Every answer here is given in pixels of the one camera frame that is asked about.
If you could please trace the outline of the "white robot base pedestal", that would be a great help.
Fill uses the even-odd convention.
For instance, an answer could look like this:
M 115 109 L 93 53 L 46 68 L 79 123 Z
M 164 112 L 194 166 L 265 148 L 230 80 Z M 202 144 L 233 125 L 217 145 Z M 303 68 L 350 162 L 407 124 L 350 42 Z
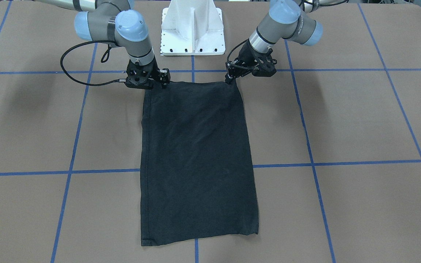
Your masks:
M 162 10 L 160 53 L 164 56 L 223 55 L 222 10 L 212 0 L 172 0 Z

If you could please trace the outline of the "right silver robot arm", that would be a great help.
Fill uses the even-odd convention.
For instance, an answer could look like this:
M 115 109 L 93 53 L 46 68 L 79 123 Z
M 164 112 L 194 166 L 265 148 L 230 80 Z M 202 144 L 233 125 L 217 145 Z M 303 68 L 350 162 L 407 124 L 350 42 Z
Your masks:
M 126 77 L 117 79 L 129 88 L 153 89 L 170 83 L 170 71 L 159 69 L 145 19 L 133 0 L 46 0 L 46 4 L 77 11 L 75 32 L 84 45 L 104 43 L 124 47 L 129 58 Z

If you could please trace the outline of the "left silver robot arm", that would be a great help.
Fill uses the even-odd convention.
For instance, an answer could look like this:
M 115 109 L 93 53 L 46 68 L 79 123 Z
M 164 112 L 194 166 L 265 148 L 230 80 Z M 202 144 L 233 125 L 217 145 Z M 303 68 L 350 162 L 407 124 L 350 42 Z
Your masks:
M 306 52 L 305 62 L 287 55 L 284 71 L 421 72 L 421 0 L 271 0 L 237 57 L 227 57 L 226 82 L 273 76 L 278 41 Z

